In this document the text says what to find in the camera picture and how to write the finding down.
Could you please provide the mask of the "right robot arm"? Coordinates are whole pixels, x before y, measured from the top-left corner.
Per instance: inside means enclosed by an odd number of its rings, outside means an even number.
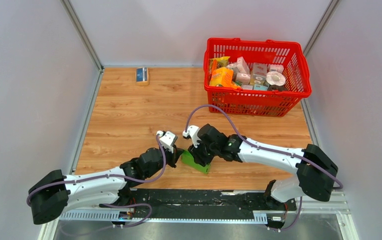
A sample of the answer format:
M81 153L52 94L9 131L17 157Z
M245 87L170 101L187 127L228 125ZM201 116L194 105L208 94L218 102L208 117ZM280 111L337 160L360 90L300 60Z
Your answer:
M266 187L264 203L272 210L298 197L308 196L320 202L331 198L339 168L317 145L280 147L240 134L226 136L210 124L190 125L182 135L192 141L188 150L201 166L220 157L228 162L262 164L293 174L285 180L272 180Z

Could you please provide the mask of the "blue yellow sponge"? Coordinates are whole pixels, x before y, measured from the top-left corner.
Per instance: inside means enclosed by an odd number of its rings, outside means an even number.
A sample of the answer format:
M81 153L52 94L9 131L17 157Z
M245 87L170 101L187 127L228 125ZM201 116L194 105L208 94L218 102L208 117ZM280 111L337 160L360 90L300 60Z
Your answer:
M139 67L136 69L136 84L138 86L149 85L149 74L147 67Z

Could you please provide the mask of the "red white carton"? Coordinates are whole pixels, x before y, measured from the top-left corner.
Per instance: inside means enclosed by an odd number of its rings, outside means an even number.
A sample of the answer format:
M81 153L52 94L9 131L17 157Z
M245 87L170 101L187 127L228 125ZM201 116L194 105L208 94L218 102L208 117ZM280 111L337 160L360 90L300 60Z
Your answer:
M253 68L252 68L252 76L256 77L266 77L268 72L267 65L265 63L258 63L255 62L253 63Z

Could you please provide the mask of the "yellow snack bag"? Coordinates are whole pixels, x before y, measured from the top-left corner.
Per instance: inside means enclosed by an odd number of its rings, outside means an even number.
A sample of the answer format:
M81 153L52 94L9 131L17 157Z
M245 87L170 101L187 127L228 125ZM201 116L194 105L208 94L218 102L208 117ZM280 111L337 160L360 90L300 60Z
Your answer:
M229 64L229 56L215 57L209 59L209 73L211 74L218 68L226 67Z

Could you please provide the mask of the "red shopping basket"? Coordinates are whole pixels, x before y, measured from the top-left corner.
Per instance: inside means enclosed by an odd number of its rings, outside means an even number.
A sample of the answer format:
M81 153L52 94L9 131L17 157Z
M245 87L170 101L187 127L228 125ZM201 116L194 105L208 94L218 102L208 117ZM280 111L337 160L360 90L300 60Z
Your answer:
M312 93L294 41L209 38L204 72L208 103L230 114L283 117Z

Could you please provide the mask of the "pink white tissue pack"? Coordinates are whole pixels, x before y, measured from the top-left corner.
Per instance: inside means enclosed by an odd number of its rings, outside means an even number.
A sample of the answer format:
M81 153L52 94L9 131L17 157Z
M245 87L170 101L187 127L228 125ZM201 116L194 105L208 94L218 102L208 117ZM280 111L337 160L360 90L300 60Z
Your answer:
M236 65L240 73L250 74L250 69L243 56L237 58Z

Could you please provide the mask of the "orange snack box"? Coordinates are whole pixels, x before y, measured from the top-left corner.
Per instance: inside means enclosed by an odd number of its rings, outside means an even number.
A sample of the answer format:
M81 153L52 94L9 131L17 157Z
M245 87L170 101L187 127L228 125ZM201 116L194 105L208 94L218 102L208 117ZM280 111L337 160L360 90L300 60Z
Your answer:
M233 70L226 67L215 69L212 72L209 86L232 88L233 74L234 74Z

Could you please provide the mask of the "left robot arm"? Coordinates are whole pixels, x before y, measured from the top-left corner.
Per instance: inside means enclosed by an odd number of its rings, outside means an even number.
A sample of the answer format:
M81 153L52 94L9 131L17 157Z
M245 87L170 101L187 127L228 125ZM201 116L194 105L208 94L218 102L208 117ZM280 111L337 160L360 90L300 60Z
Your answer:
M64 175L53 170L33 185L26 198L35 225L48 223L62 213L91 205L105 204L124 208L131 203L130 188L153 182L166 166L174 168L184 150L149 148L139 157L109 170Z

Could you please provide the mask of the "round tape roll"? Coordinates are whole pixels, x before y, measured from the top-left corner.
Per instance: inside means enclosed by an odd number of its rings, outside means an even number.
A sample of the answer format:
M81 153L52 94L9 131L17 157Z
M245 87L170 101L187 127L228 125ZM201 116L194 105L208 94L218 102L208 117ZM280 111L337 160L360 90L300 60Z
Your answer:
M284 86L286 84L286 78L280 72L270 71L266 75L266 82L269 85Z

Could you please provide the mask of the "green paper box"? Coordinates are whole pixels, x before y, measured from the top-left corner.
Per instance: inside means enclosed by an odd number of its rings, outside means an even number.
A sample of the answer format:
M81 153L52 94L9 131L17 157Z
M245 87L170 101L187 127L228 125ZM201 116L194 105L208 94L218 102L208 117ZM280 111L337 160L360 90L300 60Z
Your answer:
M211 165L208 164L206 166L201 166L200 164L196 163L191 153L187 150L185 150L181 155L181 161L185 165L194 168L195 170L207 175L209 173Z

